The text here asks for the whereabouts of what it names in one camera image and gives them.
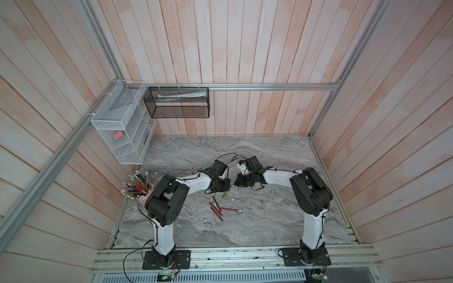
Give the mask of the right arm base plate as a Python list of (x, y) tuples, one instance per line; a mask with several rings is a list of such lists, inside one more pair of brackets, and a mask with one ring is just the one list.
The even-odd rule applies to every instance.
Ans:
[(285, 266), (330, 266), (331, 259), (327, 249), (320, 247), (317, 250), (305, 248), (282, 248)]

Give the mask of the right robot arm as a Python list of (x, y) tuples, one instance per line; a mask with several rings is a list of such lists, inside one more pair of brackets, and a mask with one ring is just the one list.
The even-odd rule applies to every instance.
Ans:
[(289, 187), (304, 212), (304, 231), (300, 247), (282, 249), (285, 265), (331, 265), (324, 240), (324, 220), (329, 212), (333, 194), (316, 170), (312, 167), (302, 171), (264, 167), (255, 156), (239, 161), (237, 167), (240, 173), (235, 186), (253, 187), (260, 183), (261, 187)]

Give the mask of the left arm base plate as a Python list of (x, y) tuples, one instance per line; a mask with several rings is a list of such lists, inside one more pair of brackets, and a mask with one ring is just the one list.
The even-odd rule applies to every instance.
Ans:
[(147, 251), (143, 261), (143, 270), (186, 270), (190, 268), (191, 251), (171, 251), (168, 255), (161, 255), (157, 251)]

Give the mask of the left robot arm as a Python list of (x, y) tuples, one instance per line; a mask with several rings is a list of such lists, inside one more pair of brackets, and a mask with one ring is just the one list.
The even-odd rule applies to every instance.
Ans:
[(230, 189), (228, 166), (215, 160), (211, 166), (186, 177), (164, 175), (145, 202), (147, 216), (154, 225), (154, 246), (145, 254), (145, 263), (155, 268), (169, 268), (176, 263), (173, 223), (187, 196), (203, 191), (207, 194)]

